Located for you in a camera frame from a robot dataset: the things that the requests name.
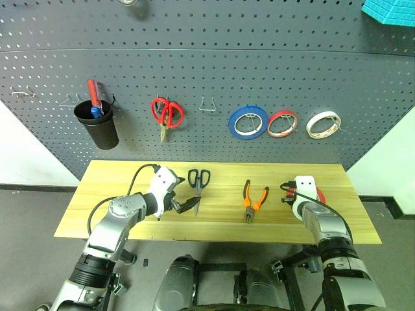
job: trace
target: wooden table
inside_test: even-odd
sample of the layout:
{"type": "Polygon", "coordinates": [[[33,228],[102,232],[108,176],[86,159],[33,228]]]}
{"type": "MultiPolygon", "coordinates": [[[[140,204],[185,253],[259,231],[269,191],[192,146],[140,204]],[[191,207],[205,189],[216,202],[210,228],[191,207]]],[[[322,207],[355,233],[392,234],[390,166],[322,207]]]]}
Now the wooden table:
{"type": "MultiPolygon", "coordinates": [[[[56,230],[61,238],[87,238],[86,221],[89,212],[109,196],[126,194],[135,171],[147,161],[91,161],[78,189],[56,230]]],[[[183,214],[166,212],[161,221],[149,216],[130,232],[130,239],[197,240],[238,242],[281,242],[313,244],[310,232],[281,202],[285,196],[279,185],[294,180],[297,175],[312,175],[324,193],[327,204],[336,209],[349,223],[353,239],[358,244],[379,244],[381,240],[359,197],[341,165],[275,164],[275,163],[210,163],[157,162],[166,165],[181,177],[187,178],[192,168],[211,171],[210,184],[203,190],[197,217],[193,210],[183,214]],[[256,202],[265,186],[268,198],[255,214],[255,222],[243,222],[243,187],[251,180],[250,197],[256,202]]],[[[137,177],[132,193],[145,193],[154,175],[151,168],[143,169],[137,177]]],[[[174,190],[178,202],[194,196],[185,181],[174,190]]],[[[106,214],[105,203],[95,213],[92,228],[106,214]]]]}

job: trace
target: scissors handle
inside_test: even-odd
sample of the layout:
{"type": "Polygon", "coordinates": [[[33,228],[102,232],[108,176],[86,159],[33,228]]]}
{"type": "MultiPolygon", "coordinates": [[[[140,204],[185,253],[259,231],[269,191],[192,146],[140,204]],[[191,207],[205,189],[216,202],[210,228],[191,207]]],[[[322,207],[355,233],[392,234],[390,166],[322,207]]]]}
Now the scissors handle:
{"type": "Polygon", "coordinates": [[[167,109],[169,108],[169,101],[166,98],[163,97],[157,97],[151,101],[151,114],[153,114],[153,117],[157,120],[158,123],[163,124],[165,120],[165,116],[167,113],[167,109]],[[157,103],[161,102],[164,107],[161,111],[160,116],[157,116],[156,110],[157,110],[157,103]]]}
{"type": "Polygon", "coordinates": [[[199,179],[199,171],[197,169],[189,170],[187,173],[187,180],[189,181],[190,187],[196,188],[197,181],[199,179]]]}
{"type": "Polygon", "coordinates": [[[200,171],[200,188],[203,189],[208,185],[210,181],[210,170],[201,170],[200,171]]]}
{"type": "Polygon", "coordinates": [[[179,105],[177,102],[169,102],[168,104],[169,106],[169,115],[167,117],[167,127],[169,128],[175,128],[176,126],[181,125],[181,123],[183,122],[184,119],[184,110],[181,107],[181,105],[179,105]],[[179,111],[180,114],[180,120],[174,124],[172,124],[172,118],[173,118],[173,109],[176,109],[177,111],[179,111]]]}

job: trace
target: black pen holder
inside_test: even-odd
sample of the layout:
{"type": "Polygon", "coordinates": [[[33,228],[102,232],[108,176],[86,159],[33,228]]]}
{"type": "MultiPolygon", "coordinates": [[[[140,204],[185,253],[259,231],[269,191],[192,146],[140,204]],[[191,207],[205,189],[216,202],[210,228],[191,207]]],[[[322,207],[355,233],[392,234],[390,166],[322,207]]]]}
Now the black pen holder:
{"type": "Polygon", "coordinates": [[[76,105],[73,113],[81,122],[94,143],[100,149],[112,149],[118,145],[118,135],[113,120],[112,105],[104,100],[102,102],[102,111],[104,116],[94,119],[91,113],[91,101],[87,100],[76,105]]]}

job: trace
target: orange pliers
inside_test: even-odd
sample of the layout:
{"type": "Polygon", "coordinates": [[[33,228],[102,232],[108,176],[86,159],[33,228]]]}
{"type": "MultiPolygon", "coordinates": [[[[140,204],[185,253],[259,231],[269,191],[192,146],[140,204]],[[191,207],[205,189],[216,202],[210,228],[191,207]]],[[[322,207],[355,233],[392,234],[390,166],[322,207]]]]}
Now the orange pliers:
{"type": "Polygon", "coordinates": [[[264,204],[265,200],[268,196],[269,188],[265,187],[264,191],[262,192],[261,199],[254,204],[254,206],[251,205],[251,200],[249,199],[249,185],[250,180],[246,180],[245,187],[244,187],[244,206],[245,214],[244,214],[244,221],[248,224],[254,221],[255,212],[258,211],[261,208],[261,205],[264,204]]]}

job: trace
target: pegboard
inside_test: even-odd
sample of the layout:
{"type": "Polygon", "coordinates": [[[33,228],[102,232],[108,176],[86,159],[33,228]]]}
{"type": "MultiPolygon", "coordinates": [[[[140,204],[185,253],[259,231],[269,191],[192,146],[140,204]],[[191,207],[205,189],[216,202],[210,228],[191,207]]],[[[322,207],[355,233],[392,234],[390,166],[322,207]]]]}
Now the pegboard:
{"type": "Polygon", "coordinates": [[[78,178],[91,159],[342,163],[347,169],[414,106],[414,30],[378,25],[360,12],[360,2],[138,4],[3,4],[1,99],[78,178]],[[99,150],[72,109],[59,106],[67,93],[87,100],[89,78],[105,85],[104,99],[117,99],[120,143],[111,150],[99,150]],[[36,98],[10,95],[10,86],[26,84],[36,98]],[[186,111],[163,144],[150,113],[156,95],[186,111]],[[203,95],[207,106],[214,97],[216,112],[198,110],[203,95]],[[298,131],[238,140],[228,119],[245,105],[270,116],[294,110],[298,131]],[[342,130],[311,139],[305,125],[325,110],[341,116],[342,130]]]}

